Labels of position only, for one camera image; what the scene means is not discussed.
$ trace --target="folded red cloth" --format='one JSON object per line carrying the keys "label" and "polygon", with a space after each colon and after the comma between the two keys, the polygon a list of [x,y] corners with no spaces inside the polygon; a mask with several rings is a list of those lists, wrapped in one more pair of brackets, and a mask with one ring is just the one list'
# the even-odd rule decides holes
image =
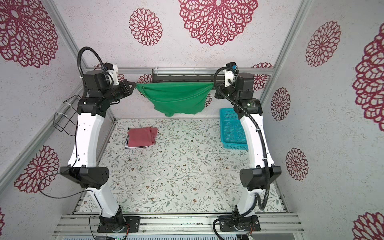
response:
{"label": "folded red cloth", "polygon": [[125,148],[149,147],[156,143],[156,127],[130,128],[127,133],[128,137],[124,144]]}

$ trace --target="green cloth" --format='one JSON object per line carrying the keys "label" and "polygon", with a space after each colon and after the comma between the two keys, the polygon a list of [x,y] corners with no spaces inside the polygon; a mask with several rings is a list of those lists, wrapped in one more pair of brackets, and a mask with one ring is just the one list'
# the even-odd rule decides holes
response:
{"label": "green cloth", "polygon": [[136,88],[155,109],[172,117],[175,113],[196,114],[204,109],[205,99],[213,83],[139,83]]}

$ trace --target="floral tablecloth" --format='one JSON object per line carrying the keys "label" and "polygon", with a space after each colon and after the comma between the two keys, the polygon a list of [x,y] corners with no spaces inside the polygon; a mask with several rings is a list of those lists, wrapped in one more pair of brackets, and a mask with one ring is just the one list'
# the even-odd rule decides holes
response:
{"label": "floral tablecloth", "polygon": [[[155,145],[124,149],[129,128],[148,126],[159,129]],[[99,166],[109,168],[107,184],[124,212],[229,212],[248,161],[247,151],[223,147],[219,119],[121,119]],[[99,207],[86,194],[79,211]],[[285,212],[273,184],[264,211]]]}

